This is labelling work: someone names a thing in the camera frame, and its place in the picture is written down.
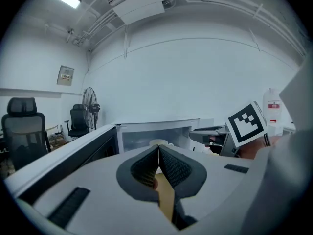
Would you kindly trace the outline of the large water jug red label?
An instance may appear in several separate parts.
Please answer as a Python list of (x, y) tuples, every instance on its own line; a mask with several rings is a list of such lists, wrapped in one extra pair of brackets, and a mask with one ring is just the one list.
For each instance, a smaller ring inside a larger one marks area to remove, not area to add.
[(269, 125), (282, 125), (284, 105), (278, 89), (269, 88), (263, 95), (263, 114)]

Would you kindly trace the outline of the cream ceramic mug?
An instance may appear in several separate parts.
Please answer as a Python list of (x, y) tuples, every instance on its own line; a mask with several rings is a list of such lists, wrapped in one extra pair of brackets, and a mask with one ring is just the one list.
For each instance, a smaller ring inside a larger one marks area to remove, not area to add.
[(163, 140), (163, 139), (154, 139), (154, 140), (151, 140), (149, 142), (149, 145), (171, 145), (173, 146), (172, 143), (168, 142), (167, 140)]

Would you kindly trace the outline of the wooden table white legs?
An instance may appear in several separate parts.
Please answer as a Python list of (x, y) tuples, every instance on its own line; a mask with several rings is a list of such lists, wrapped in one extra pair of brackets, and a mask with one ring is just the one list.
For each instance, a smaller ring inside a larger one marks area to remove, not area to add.
[(160, 167), (155, 174), (153, 189), (158, 192), (160, 210), (171, 222), (174, 212), (175, 192)]

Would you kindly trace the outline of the light wooden round table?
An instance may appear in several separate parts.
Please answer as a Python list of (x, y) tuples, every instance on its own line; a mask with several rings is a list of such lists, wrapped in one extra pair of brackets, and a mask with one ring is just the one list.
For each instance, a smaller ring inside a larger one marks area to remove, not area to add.
[[(45, 127), (43, 132), (53, 130), (57, 127), (58, 127), (58, 125)], [(26, 134), (35, 134), (35, 133), (38, 133), (41, 131), (42, 131), (41, 128), (33, 126), (33, 127), (25, 127), (23, 129), (13, 130), (12, 133), (16, 134), (16, 135), (26, 135)]]

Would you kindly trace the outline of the grey wall electrical panel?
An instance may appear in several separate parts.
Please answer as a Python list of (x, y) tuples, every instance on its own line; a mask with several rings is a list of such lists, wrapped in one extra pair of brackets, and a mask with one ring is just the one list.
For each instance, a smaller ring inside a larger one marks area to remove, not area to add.
[(73, 75), (73, 68), (61, 65), (58, 73), (57, 85), (71, 86)]

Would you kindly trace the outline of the white air conditioner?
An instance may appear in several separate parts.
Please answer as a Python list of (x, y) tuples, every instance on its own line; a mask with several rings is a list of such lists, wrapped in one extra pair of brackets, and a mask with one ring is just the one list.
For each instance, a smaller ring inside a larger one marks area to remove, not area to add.
[(126, 25), (165, 12), (167, 0), (107, 0), (114, 13)]

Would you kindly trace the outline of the person's right forearm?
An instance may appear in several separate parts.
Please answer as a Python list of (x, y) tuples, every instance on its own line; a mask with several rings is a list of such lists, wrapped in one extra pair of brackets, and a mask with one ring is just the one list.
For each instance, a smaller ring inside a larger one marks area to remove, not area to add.
[(247, 144), (242, 145), (237, 154), (240, 158), (253, 160), (257, 152), (264, 147), (266, 147), (265, 137), (259, 137)]

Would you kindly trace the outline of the white water dispenser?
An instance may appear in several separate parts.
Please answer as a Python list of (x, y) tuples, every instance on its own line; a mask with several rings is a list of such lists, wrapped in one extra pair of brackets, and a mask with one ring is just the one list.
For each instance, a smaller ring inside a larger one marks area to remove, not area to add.
[(276, 123), (267, 125), (267, 134), (269, 137), (282, 136), (283, 130), (284, 127), (279, 124), (277, 125)]

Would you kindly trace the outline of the black standing floor fan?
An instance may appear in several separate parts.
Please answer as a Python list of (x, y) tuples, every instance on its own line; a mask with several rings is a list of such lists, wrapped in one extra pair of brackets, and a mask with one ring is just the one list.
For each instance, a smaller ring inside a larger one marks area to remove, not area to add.
[(91, 87), (85, 89), (82, 104), (86, 125), (88, 128), (96, 130), (100, 105), (97, 102), (95, 91)]

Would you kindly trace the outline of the person's grey shirt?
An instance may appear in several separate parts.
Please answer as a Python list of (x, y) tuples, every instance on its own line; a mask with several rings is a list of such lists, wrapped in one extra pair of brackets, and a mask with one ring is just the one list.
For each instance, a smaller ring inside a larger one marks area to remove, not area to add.
[(313, 51), (280, 98), (296, 131), (271, 147), (241, 235), (313, 235)]

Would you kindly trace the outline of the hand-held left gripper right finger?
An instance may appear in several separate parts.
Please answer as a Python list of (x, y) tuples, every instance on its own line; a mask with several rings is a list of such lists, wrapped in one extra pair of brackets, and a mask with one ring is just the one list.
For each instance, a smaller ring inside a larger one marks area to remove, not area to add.
[(159, 146), (159, 167), (174, 190), (172, 223), (183, 230), (216, 209), (247, 174), (251, 159)]

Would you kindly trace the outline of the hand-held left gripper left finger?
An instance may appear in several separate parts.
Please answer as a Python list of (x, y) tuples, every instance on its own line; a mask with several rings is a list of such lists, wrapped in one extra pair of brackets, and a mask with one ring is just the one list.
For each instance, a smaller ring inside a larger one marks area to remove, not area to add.
[(156, 202), (133, 199), (118, 184), (116, 172), (127, 159), (147, 147), (96, 160), (76, 170), (42, 194), (33, 207), (48, 217), (76, 188), (90, 190), (68, 223), (66, 230), (77, 235), (169, 235), (176, 227)]

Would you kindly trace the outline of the black padded office chair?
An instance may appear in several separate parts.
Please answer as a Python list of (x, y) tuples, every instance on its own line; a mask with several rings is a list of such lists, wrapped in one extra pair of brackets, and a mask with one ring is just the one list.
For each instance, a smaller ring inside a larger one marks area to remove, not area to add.
[(67, 125), (68, 135), (72, 138), (79, 138), (89, 132), (89, 127), (85, 121), (86, 110), (83, 104), (74, 104), (70, 110), (71, 129), (69, 128), (69, 120), (64, 121)]

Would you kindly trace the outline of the white desk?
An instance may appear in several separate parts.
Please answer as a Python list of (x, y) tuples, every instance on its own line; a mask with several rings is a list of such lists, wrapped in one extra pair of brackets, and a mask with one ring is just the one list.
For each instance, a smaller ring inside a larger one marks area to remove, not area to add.
[(292, 135), (296, 132), (296, 128), (295, 128), (295, 125), (294, 123), (288, 123), (286, 125), (283, 126), (283, 132), (282, 132), (282, 135), (285, 136), (285, 135)]

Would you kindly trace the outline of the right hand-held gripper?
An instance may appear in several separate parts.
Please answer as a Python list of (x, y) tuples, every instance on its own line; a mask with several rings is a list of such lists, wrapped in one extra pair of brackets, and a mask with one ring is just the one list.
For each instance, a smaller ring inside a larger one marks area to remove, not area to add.
[(189, 132), (189, 137), (226, 157), (238, 157), (242, 146), (257, 139), (262, 139), (264, 146), (270, 146), (266, 120), (256, 101), (228, 116), (225, 125), (194, 129)]

